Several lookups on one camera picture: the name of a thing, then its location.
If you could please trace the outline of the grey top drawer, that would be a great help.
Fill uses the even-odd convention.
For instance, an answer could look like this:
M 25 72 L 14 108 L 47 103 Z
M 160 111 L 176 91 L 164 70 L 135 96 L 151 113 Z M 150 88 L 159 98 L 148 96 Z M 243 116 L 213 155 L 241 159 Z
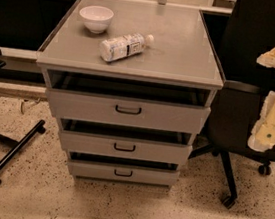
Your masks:
M 210 109 L 131 98 L 48 89 L 54 117 L 189 134 L 199 133 Z

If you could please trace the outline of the grey drawer cabinet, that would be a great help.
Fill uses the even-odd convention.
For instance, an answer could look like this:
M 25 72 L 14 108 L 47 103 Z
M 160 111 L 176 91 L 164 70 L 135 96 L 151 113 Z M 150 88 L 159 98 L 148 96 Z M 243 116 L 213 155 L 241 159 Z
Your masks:
M 104 6 L 114 16 L 107 30 L 89 31 L 79 16 L 86 6 Z M 152 35 L 142 53 L 114 62 L 100 56 L 100 43 L 132 33 Z M 223 81 L 200 12 L 129 0 L 79 0 L 37 59 L 46 90 L 85 92 L 209 108 Z M 120 137 L 192 147 L 196 134 L 55 117 L 59 132 Z M 183 165 L 64 149 L 67 161 L 88 161 L 180 172 Z

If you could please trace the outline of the black office chair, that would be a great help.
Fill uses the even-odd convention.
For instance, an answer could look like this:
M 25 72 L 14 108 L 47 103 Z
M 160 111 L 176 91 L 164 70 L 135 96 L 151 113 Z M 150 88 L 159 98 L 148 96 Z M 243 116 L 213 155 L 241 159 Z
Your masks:
M 231 207 L 237 190 L 229 155 L 259 162 L 263 175 L 271 172 L 270 164 L 275 162 L 275 146 L 257 152 L 247 145 L 265 96 L 275 91 L 275 70 L 257 63 L 258 56 L 275 47 L 275 0 L 237 0 L 231 14 L 205 14 L 203 19 L 225 82 L 213 99 L 205 123 L 209 144 L 191 155 L 220 155 L 230 190 L 222 203 Z

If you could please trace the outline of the plastic water bottle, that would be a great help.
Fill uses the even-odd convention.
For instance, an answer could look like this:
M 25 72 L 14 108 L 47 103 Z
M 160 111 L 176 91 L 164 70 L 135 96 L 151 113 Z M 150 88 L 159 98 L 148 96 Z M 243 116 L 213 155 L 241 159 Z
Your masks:
M 106 62 L 114 62 L 129 56 L 142 53 L 144 49 L 155 42 L 152 35 L 143 36 L 140 33 L 132 33 L 121 37 L 104 40 L 100 43 L 100 56 Z

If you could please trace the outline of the white ceramic bowl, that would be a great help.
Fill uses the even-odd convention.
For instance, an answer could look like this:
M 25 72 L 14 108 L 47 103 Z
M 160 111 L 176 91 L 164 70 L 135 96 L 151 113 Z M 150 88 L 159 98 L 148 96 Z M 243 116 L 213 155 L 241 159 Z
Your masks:
M 86 6 L 80 9 L 79 16 L 84 26 L 92 33 L 100 34 L 108 29 L 114 13 L 104 6 Z

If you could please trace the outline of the black chair base left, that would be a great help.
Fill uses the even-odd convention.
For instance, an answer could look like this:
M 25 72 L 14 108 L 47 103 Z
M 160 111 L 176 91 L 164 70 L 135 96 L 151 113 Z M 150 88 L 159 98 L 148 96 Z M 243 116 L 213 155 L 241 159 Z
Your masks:
M 6 137 L 5 135 L 0 134 L 0 143 L 9 146 L 9 152 L 0 160 L 0 171 L 6 166 L 7 163 L 32 139 L 32 137 L 36 134 L 43 134 L 46 132 L 44 127 L 45 121 L 40 120 L 36 123 L 35 126 L 23 137 L 23 139 L 16 141 L 12 138 Z

